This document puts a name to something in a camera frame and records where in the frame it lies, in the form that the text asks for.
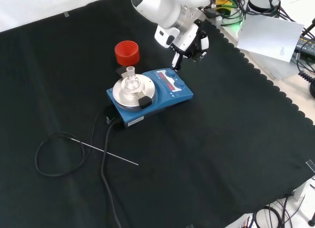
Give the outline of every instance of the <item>label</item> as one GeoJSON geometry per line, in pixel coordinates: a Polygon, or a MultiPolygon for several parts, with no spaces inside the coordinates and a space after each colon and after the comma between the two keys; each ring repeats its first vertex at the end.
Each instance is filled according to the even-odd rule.
{"type": "Polygon", "coordinates": [[[157,76],[159,79],[161,79],[166,85],[167,87],[169,88],[170,91],[172,92],[179,92],[181,91],[180,88],[177,88],[175,86],[175,80],[177,79],[173,79],[173,78],[170,78],[166,75],[166,70],[158,70],[157,71],[157,76]]]}
{"type": "Polygon", "coordinates": [[[138,123],[139,121],[142,121],[144,119],[144,116],[141,116],[141,117],[139,117],[138,119],[135,119],[135,120],[133,120],[133,121],[130,121],[129,123],[128,123],[128,127],[129,126],[132,126],[132,125],[134,125],[134,124],[136,124],[136,123],[138,123]]]}

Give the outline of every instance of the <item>metal probe rod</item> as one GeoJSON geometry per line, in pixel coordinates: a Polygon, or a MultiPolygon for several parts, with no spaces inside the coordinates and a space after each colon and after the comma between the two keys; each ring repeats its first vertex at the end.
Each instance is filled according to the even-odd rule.
{"type": "MultiPolygon", "coordinates": [[[[81,141],[79,141],[79,140],[76,140],[76,139],[74,139],[74,138],[70,138],[70,139],[73,140],[73,141],[76,141],[76,142],[78,142],[78,143],[82,143],[82,144],[84,144],[84,145],[86,145],[86,146],[88,146],[88,147],[90,147],[90,148],[94,148],[94,149],[97,149],[97,150],[99,150],[99,151],[104,152],[104,150],[101,150],[101,149],[99,149],[99,148],[93,147],[93,146],[91,146],[91,145],[89,145],[89,144],[86,144],[86,143],[81,142],[81,141]]],[[[133,162],[131,162],[131,161],[125,159],[125,158],[118,157],[118,156],[116,156],[115,154],[112,154],[112,153],[109,153],[109,152],[106,152],[106,153],[109,154],[109,155],[112,155],[112,156],[114,156],[114,157],[116,157],[116,158],[119,158],[119,159],[121,159],[121,160],[124,160],[124,161],[126,161],[126,162],[132,163],[132,164],[134,164],[134,165],[139,165],[139,164],[133,163],[133,162]]]]}

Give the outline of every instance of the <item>black cable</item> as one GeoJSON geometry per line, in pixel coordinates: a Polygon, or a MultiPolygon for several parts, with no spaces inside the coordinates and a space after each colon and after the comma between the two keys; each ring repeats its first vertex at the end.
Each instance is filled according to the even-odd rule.
{"type": "Polygon", "coordinates": [[[253,223],[254,223],[254,220],[256,220],[256,215],[257,215],[256,212],[254,212],[254,213],[252,214],[251,223],[250,223],[250,225],[249,225],[247,228],[252,228],[252,225],[253,225],[253,223]]]}
{"type": "Polygon", "coordinates": [[[305,60],[305,63],[312,69],[311,72],[314,72],[314,73],[315,73],[315,69],[312,67],[312,65],[309,63],[309,61],[308,61],[308,60],[305,60]]]}
{"type": "Polygon", "coordinates": [[[271,228],[273,228],[273,226],[272,226],[272,221],[271,221],[271,212],[270,212],[270,204],[269,204],[269,219],[270,219],[270,225],[271,225],[271,228]]]}
{"type": "MultiPolygon", "coordinates": [[[[263,208],[262,208],[262,210],[263,209],[265,209],[265,210],[269,210],[269,216],[270,216],[270,223],[271,223],[271,215],[270,215],[270,211],[272,211],[276,216],[277,216],[277,219],[278,219],[278,225],[277,225],[277,228],[280,228],[281,227],[281,216],[280,216],[280,214],[279,214],[279,212],[275,209],[275,208],[273,208],[273,207],[270,207],[270,206],[264,206],[263,208]]],[[[255,224],[256,224],[256,226],[257,226],[257,228],[260,228],[260,226],[258,225],[258,222],[257,222],[257,217],[255,217],[255,224]]]]}
{"type": "Polygon", "coordinates": [[[308,70],[309,72],[313,73],[313,71],[312,71],[311,69],[308,69],[303,63],[299,62],[298,64],[300,65],[300,67],[302,67],[302,68],[308,70]]]}
{"type": "MultiPolygon", "coordinates": [[[[280,14],[281,14],[281,18],[283,18],[284,20],[290,20],[292,22],[295,22],[295,20],[291,19],[291,17],[286,13],[286,11],[280,7],[280,14]]],[[[310,38],[314,38],[315,36],[308,30],[306,30],[306,28],[303,28],[303,31],[305,32],[305,34],[307,34],[310,38]]]]}
{"type": "Polygon", "coordinates": [[[107,133],[106,133],[106,138],[105,138],[105,147],[104,147],[104,153],[103,153],[103,159],[102,159],[102,165],[101,165],[101,177],[102,177],[102,180],[104,182],[104,185],[107,189],[107,192],[108,192],[108,195],[109,195],[109,198],[110,198],[110,202],[112,204],[112,210],[113,210],[113,214],[114,214],[114,218],[115,218],[115,222],[118,226],[118,228],[122,228],[122,225],[118,219],[118,216],[116,214],[116,210],[115,210],[115,204],[114,204],[114,199],[113,199],[113,196],[112,196],[112,193],[111,193],[111,190],[110,190],[110,187],[108,185],[108,182],[106,180],[106,177],[105,177],[105,174],[104,174],[104,167],[105,167],[105,158],[106,158],[106,153],[107,153],[107,144],[108,144],[108,136],[109,136],[109,133],[110,133],[110,130],[112,129],[112,127],[118,122],[119,119],[117,120],[114,120],[110,126],[108,127],[108,130],[107,130],[107,133]]]}
{"type": "MultiPolygon", "coordinates": [[[[92,136],[91,136],[91,145],[93,144],[93,135],[94,135],[95,125],[96,125],[97,119],[99,118],[101,113],[103,113],[103,110],[96,115],[95,120],[94,120],[94,126],[93,126],[92,136]]],[[[73,169],[71,169],[71,170],[69,170],[67,172],[61,172],[61,173],[57,173],[57,174],[47,174],[45,172],[42,172],[39,169],[39,165],[38,165],[39,164],[39,153],[43,149],[43,146],[45,144],[49,143],[51,140],[53,140],[55,138],[67,138],[67,139],[70,139],[70,140],[71,140],[71,138],[74,138],[74,139],[76,139],[76,140],[81,142],[81,140],[78,137],[76,137],[75,135],[73,135],[71,133],[68,133],[68,132],[63,132],[63,131],[59,131],[59,132],[53,133],[52,135],[50,135],[48,137],[48,139],[46,139],[45,141],[41,142],[41,144],[37,148],[37,151],[36,151],[36,154],[35,154],[35,169],[40,174],[42,174],[44,176],[47,176],[47,177],[61,177],[61,176],[65,176],[65,175],[68,175],[68,174],[71,174],[71,173],[75,172],[76,170],[78,170],[85,163],[86,159],[88,158],[88,156],[89,156],[89,154],[91,152],[91,148],[86,150],[85,146],[82,143],[80,143],[82,156],[81,156],[81,161],[80,161],[79,165],[77,165],[75,168],[73,168],[73,169]]]]}
{"type": "Polygon", "coordinates": [[[287,221],[290,221],[290,222],[292,223],[291,218],[299,211],[299,209],[300,209],[300,207],[301,207],[301,205],[302,205],[304,199],[305,199],[305,196],[303,197],[303,199],[302,199],[302,201],[301,201],[299,207],[298,207],[297,210],[292,214],[292,216],[289,216],[289,213],[286,212],[287,215],[288,215],[288,219],[285,221],[285,223],[287,223],[287,221]]]}
{"type": "Polygon", "coordinates": [[[285,201],[284,201],[284,205],[283,205],[283,211],[282,211],[282,221],[281,221],[281,224],[282,224],[282,228],[285,228],[285,223],[284,223],[284,220],[285,220],[285,211],[286,211],[286,203],[287,203],[287,200],[289,199],[289,197],[286,197],[285,201]]]}

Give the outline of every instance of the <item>electronic device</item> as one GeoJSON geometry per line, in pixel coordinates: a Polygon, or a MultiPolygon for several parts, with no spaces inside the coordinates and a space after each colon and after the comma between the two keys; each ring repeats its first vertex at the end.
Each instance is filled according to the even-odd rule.
{"type": "Polygon", "coordinates": [[[300,50],[301,50],[302,56],[315,59],[315,40],[312,40],[312,39],[304,37],[304,36],[300,36],[300,38],[297,42],[296,48],[295,48],[295,52],[298,53],[298,52],[300,52],[300,50]],[[306,42],[307,42],[307,44],[301,50],[301,47],[306,42]]]}
{"type": "Polygon", "coordinates": [[[107,94],[126,127],[193,97],[184,81],[170,68],[135,74],[135,68],[130,66],[121,76],[107,94]]]}

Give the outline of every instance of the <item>wire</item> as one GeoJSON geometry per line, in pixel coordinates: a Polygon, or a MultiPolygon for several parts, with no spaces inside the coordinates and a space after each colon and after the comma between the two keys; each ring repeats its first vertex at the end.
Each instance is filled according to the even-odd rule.
{"type": "Polygon", "coordinates": [[[282,224],[282,228],[285,228],[285,223],[284,223],[284,220],[285,220],[285,212],[286,212],[286,203],[287,203],[287,200],[288,200],[289,197],[286,197],[285,201],[284,201],[284,205],[283,205],[283,212],[282,212],[282,221],[281,221],[281,224],[282,224]]]}
{"type": "MultiPolygon", "coordinates": [[[[301,207],[301,205],[302,205],[304,199],[305,199],[305,196],[303,197],[303,199],[302,199],[302,201],[301,201],[299,207],[298,207],[297,210],[292,214],[292,216],[289,216],[289,213],[286,211],[286,213],[287,213],[287,215],[288,215],[288,219],[285,221],[285,223],[287,223],[287,221],[289,221],[289,220],[290,220],[290,222],[291,222],[291,218],[299,211],[299,209],[300,209],[300,207],[301,207]]],[[[278,202],[278,204],[281,205],[281,207],[284,207],[284,206],[282,205],[282,203],[279,202],[279,200],[277,200],[277,202],[278,202]]]]}
{"type": "Polygon", "coordinates": [[[106,180],[106,177],[105,177],[105,174],[104,174],[104,167],[105,167],[105,158],[106,158],[106,153],[107,153],[107,145],[108,145],[108,137],[109,137],[109,133],[110,133],[110,130],[112,129],[112,127],[117,123],[119,119],[117,120],[114,120],[110,126],[108,127],[108,130],[107,130],[107,133],[106,133],[106,138],[105,138],[105,147],[104,147],[104,153],[103,153],[103,159],[102,159],[102,164],[101,164],[101,177],[102,177],[102,180],[104,182],[104,185],[106,187],[106,190],[108,192],[108,195],[109,195],[109,198],[110,198],[110,202],[111,202],[111,205],[112,205],[112,210],[113,210],[113,214],[114,214],[114,218],[115,218],[115,222],[118,226],[118,228],[122,228],[122,225],[118,219],[118,216],[116,214],[116,210],[115,210],[115,204],[114,204],[114,199],[113,199],[113,195],[111,193],[111,190],[110,190],[110,187],[108,185],[108,182],[106,180]]]}
{"type": "MultiPolygon", "coordinates": [[[[94,130],[95,130],[95,125],[96,125],[96,122],[97,122],[97,119],[99,118],[99,116],[101,115],[101,113],[103,113],[103,110],[101,112],[99,112],[96,117],[95,117],[95,120],[94,120],[94,126],[93,126],[93,130],[92,130],[92,136],[91,136],[91,145],[93,144],[93,136],[94,136],[94,130]]],[[[81,140],[76,137],[75,135],[71,134],[71,133],[68,133],[68,132],[64,132],[64,131],[59,131],[59,132],[56,132],[56,133],[53,133],[52,135],[50,135],[48,137],[48,139],[46,139],[45,141],[41,142],[41,144],[39,145],[39,147],[37,148],[37,151],[36,151],[36,154],[35,154],[35,169],[42,175],[44,176],[47,176],[47,177],[61,177],[61,176],[65,176],[65,175],[68,175],[68,174],[71,174],[73,172],[75,172],[76,170],[78,170],[84,163],[85,161],[87,160],[90,152],[91,152],[91,148],[89,148],[88,150],[85,149],[84,145],[82,143],[80,143],[80,146],[81,146],[81,161],[79,163],[79,165],[77,165],[75,168],[73,169],[70,169],[69,171],[67,172],[61,172],[61,173],[56,173],[56,174],[47,174],[45,172],[42,172],[40,169],[39,169],[39,153],[41,152],[41,150],[43,149],[43,146],[46,145],[47,143],[49,143],[51,140],[53,139],[56,139],[56,138],[67,138],[67,139],[71,139],[71,138],[74,138],[78,141],[81,142],[81,140]]]]}
{"type": "Polygon", "coordinates": [[[308,70],[309,72],[313,73],[313,71],[312,71],[311,69],[307,68],[307,67],[306,67],[303,63],[301,63],[300,61],[299,61],[299,65],[300,65],[300,67],[302,67],[302,68],[308,70]]]}
{"type": "Polygon", "coordinates": [[[269,204],[269,208],[268,208],[268,210],[269,210],[270,225],[271,225],[271,228],[273,228],[273,226],[272,226],[272,221],[271,221],[270,204],[269,204]]]}
{"type": "Polygon", "coordinates": [[[308,60],[305,60],[305,63],[312,69],[312,71],[310,71],[309,69],[307,69],[307,68],[305,68],[305,69],[307,69],[308,71],[310,71],[310,72],[313,72],[313,73],[315,73],[315,69],[312,67],[312,65],[308,62],[308,60]]]}
{"type": "Polygon", "coordinates": [[[257,215],[256,212],[254,212],[254,213],[252,214],[252,220],[251,220],[251,223],[250,223],[250,225],[248,226],[248,228],[252,228],[252,225],[253,225],[253,223],[254,223],[254,220],[256,220],[256,215],[257,215]]]}
{"type": "MultiPolygon", "coordinates": [[[[282,219],[281,219],[281,216],[280,216],[279,212],[278,212],[275,208],[270,207],[270,205],[269,205],[269,206],[264,206],[261,210],[263,210],[263,209],[269,210],[269,218],[270,218],[271,227],[272,227],[272,222],[271,222],[271,214],[270,214],[270,211],[273,212],[273,213],[277,216],[277,219],[278,219],[278,226],[277,226],[277,228],[280,228],[280,227],[281,227],[281,221],[282,221],[282,219]]],[[[258,222],[257,222],[257,216],[255,217],[255,224],[256,224],[257,228],[260,228],[260,226],[258,225],[258,222]]]]}

